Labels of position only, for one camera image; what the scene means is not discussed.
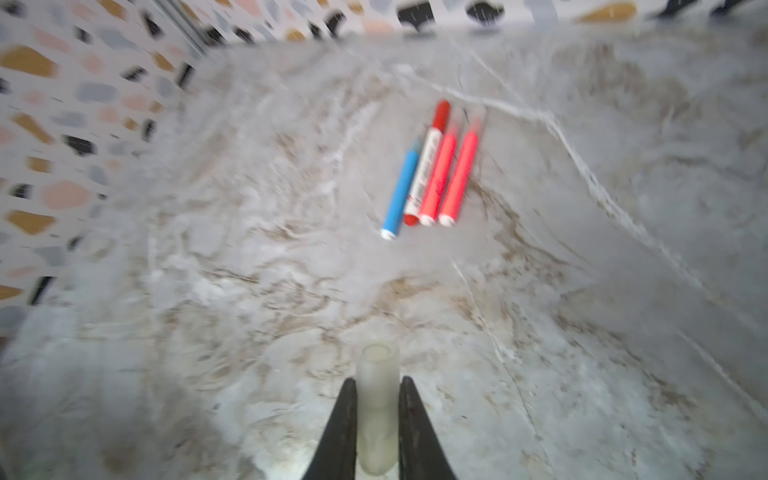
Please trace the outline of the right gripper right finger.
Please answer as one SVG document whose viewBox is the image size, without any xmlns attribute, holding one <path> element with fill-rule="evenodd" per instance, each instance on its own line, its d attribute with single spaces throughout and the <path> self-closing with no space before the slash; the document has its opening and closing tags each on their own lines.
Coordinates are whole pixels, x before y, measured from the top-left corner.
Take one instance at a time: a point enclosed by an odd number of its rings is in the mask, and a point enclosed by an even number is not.
<svg viewBox="0 0 768 480">
<path fill-rule="evenodd" d="M 400 480 L 456 480 L 414 380 L 402 378 L 398 397 Z"/>
</svg>

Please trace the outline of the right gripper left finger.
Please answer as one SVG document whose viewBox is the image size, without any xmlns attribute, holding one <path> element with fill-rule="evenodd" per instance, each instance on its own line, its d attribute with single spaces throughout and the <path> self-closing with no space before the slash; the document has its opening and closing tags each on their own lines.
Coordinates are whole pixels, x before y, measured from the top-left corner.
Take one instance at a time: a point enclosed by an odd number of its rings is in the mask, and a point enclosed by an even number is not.
<svg viewBox="0 0 768 480">
<path fill-rule="evenodd" d="M 347 378 L 337 396 L 303 480 L 354 480 L 357 460 L 358 395 Z"/>
</svg>

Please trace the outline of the clear cap for yellow highlighter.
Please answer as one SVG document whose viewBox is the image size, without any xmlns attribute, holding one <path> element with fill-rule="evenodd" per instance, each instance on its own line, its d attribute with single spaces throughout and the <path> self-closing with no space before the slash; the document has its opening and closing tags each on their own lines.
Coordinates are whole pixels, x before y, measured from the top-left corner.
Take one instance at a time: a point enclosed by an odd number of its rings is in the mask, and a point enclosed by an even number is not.
<svg viewBox="0 0 768 480">
<path fill-rule="evenodd" d="M 357 357 L 357 459 L 370 476 L 385 475 L 398 460 L 399 348 L 373 341 Z"/>
</svg>

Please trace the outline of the blue green pen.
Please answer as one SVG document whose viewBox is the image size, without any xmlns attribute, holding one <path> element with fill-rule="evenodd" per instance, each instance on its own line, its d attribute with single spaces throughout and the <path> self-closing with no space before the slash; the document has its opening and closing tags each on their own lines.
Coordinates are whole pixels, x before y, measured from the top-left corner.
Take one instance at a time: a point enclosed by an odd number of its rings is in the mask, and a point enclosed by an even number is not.
<svg viewBox="0 0 768 480">
<path fill-rule="evenodd" d="M 408 194 L 418 167 L 422 145 L 423 139 L 419 137 L 406 153 L 403 168 L 398 177 L 387 215 L 380 229 L 380 236 L 385 240 L 391 241 L 398 236 Z"/>
</svg>

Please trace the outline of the white pen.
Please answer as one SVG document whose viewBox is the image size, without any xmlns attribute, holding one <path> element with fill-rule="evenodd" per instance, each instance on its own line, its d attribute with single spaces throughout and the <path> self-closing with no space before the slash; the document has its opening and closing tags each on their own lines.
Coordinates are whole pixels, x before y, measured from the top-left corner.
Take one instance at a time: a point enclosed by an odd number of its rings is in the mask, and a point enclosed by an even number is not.
<svg viewBox="0 0 768 480">
<path fill-rule="evenodd" d="M 419 223 L 419 212 L 431 179 L 442 137 L 443 132 L 436 127 L 430 127 L 427 130 L 419 163 L 404 208 L 404 222 L 407 226 L 415 226 Z"/>
</svg>

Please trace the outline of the bright pink highlighter pen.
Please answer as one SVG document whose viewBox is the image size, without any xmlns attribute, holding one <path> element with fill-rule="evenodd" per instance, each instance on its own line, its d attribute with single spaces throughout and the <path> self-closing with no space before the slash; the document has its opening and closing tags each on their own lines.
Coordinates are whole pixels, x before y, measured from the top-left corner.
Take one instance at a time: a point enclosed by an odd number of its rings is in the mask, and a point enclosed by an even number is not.
<svg viewBox="0 0 768 480">
<path fill-rule="evenodd" d="M 453 119 L 449 122 L 438 149 L 432 177 L 419 211 L 419 220 L 424 226 L 431 226 L 436 223 L 438 207 L 441 202 L 447 175 L 452 165 L 457 137 L 460 134 L 462 123 L 461 119 Z"/>
</svg>

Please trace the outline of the red pen cap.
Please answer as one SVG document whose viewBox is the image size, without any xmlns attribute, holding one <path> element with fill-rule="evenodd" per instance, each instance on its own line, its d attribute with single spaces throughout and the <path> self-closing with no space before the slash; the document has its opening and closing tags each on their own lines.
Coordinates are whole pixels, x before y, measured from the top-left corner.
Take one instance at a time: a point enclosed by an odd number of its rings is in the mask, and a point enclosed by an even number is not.
<svg viewBox="0 0 768 480">
<path fill-rule="evenodd" d="M 445 99 L 441 99 L 437 103 L 431 127 L 443 133 L 445 131 L 446 123 L 450 116 L 450 111 L 451 111 L 450 103 Z"/>
</svg>

